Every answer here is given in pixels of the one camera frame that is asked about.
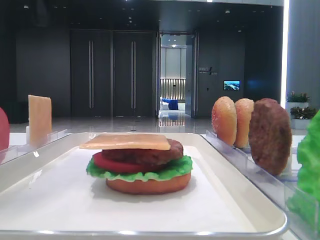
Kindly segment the orange cheese slice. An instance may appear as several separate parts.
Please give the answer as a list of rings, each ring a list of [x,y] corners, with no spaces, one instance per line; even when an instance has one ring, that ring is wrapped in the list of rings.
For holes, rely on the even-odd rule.
[[[100,134],[79,146],[86,150],[143,149],[167,151],[171,148],[164,135],[160,134]]]
[[[52,100],[50,97],[28,95],[29,143],[44,145],[52,133]]]

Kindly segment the meat patty in stack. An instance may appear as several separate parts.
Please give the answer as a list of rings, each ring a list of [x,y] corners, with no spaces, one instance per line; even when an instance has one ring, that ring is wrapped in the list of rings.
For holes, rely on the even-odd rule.
[[[176,140],[167,139],[169,150],[155,149],[113,149],[103,150],[102,155],[117,162],[135,163],[141,165],[162,165],[178,160],[184,155],[183,145]]]

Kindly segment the green lettuce in stack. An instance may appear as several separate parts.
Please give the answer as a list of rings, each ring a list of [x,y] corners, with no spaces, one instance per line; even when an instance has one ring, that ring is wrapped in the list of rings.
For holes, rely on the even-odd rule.
[[[115,173],[107,171],[94,164],[93,158],[89,161],[86,167],[86,173],[95,178],[107,179],[110,181],[122,180],[133,183],[134,181],[147,182],[155,180],[158,182],[168,181],[174,177],[180,177],[191,173],[193,169],[193,161],[190,156],[183,157],[170,161],[163,169],[156,172],[138,172],[138,173]]]

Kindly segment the tomato slice in stack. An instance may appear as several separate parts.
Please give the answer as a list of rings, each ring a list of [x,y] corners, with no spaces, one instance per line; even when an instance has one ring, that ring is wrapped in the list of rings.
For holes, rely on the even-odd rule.
[[[135,173],[147,173],[157,172],[165,169],[165,164],[161,165],[149,165],[149,164],[137,164],[124,161],[115,161],[103,156],[102,152],[95,153],[93,156],[93,163],[104,170],[119,174],[135,174]]]

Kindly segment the upright brown meat patty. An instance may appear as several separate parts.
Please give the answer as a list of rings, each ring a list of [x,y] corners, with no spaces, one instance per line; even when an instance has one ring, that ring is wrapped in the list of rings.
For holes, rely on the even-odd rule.
[[[280,175],[290,156],[292,131],[287,111],[276,100],[263,98],[254,103],[248,139],[255,164]]]

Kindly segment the upright orange cheese slice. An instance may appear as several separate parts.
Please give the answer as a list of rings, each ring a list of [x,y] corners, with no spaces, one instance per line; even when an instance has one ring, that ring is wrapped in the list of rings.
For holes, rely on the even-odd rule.
[[[50,97],[28,95],[29,143],[44,145],[52,133],[52,100]]]

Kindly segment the upright red tomato slice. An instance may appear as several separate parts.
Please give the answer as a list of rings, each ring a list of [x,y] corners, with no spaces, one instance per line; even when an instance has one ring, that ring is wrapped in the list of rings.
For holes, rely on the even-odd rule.
[[[4,110],[0,108],[0,150],[5,150],[10,143],[10,124]]]

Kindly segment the upright green lettuce leaf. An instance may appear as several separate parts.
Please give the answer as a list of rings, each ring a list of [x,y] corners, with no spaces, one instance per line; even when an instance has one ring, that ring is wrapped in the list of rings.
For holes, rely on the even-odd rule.
[[[306,221],[312,230],[320,230],[320,114],[307,128],[307,135],[297,146],[298,190],[289,198],[288,208]]]

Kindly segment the blue sofa in hallway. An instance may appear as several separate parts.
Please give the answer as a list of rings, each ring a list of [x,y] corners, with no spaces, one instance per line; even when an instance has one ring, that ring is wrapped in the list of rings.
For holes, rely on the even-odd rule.
[[[178,100],[177,99],[169,99],[169,98],[162,98],[163,103],[168,104],[168,108],[170,110],[178,110],[179,105],[178,105]]]

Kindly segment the sesame bun top upright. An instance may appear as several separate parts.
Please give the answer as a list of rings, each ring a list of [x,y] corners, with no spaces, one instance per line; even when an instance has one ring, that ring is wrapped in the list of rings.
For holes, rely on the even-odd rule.
[[[216,100],[211,111],[212,129],[217,137],[229,146],[236,141],[237,112],[234,101],[228,96]]]

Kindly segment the dark double door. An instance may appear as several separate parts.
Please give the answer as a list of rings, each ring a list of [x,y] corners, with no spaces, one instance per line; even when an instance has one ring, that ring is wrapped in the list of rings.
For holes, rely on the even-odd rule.
[[[150,31],[72,30],[72,116],[153,117],[155,38]]]

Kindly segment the bottom bun in stack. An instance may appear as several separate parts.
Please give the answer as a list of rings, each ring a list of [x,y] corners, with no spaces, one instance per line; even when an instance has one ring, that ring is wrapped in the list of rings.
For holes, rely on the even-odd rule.
[[[191,179],[191,173],[175,176],[170,180],[157,181],[154,179],[146,182],[142,180],[135,180],[127,182],[124,180],[106,180],[106,185],[112,190],[131,194],[131,195],[161,195],[167,193],[174,193],[183,190]]]

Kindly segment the white rectangular tray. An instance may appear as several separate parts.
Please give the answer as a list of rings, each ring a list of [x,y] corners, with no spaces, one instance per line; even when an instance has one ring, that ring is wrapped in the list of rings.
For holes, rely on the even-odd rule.
[[[86,173],[74,133],[0,167],[3,240],[279,240],[286,214],[204,137],[167,133],[193,161],[181,191],[129,195]]]

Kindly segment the potted plants in planter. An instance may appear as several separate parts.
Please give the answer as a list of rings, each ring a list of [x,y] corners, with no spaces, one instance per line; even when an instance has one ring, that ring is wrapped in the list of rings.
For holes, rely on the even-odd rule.
[[[287,95],[285,109],[291,119],[291,128],[295,130],[305,130],[317,113],[315,108],[309,106],[306,93],[296,94],[294,91]]]

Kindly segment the wall display screen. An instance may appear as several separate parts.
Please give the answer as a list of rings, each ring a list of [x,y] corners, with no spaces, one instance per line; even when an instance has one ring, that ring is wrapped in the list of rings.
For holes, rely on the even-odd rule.
[[[240,90],[240,81],[238,80],[225,80],[223,82],[224,91],[239,91]]]

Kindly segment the right clear acrylic rail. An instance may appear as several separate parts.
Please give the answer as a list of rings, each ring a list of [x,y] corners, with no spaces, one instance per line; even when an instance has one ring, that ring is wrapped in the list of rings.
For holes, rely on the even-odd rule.
[[[320,202],[298,188],[297,171],[286,171],[273,176],[253,162],[250,149],[229,146],[215,133],[207,130],[205,138],[245,177],[278,205],[296,214],[313,230],[320,229]]]

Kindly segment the clear acrylic rail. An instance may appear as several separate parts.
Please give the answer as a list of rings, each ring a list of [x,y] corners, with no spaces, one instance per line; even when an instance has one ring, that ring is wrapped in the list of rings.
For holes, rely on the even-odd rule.
[[[29,143],[29,132],[11,132],[9,134],[9,147],[0,151],[0,164],[7,163],[27,153],[35,152],[40,147],[66,137],[68,134],[67,129],[54,131],[47,135],[44,142],[35,146]]]
[[[320,202],[298,188],[297,171],[286,171],[273,176],[253,162],[250,149],[229,146],[215,133],[207,130],[205,138],[245,177],[278,205],[296,214],[313,230],[320,229]]]

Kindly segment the left clear acrylic rail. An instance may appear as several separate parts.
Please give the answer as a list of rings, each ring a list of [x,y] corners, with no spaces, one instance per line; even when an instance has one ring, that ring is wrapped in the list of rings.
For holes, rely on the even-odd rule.
[[[68,134],[67,129],[54,131],[47,135],[44,142],[35,146],[29,143],[29,132],[11,132],[9,134],[9,147],[0,151],[0,164],[7,163],[27,153],[35,152],[40,147],[66,137]]]

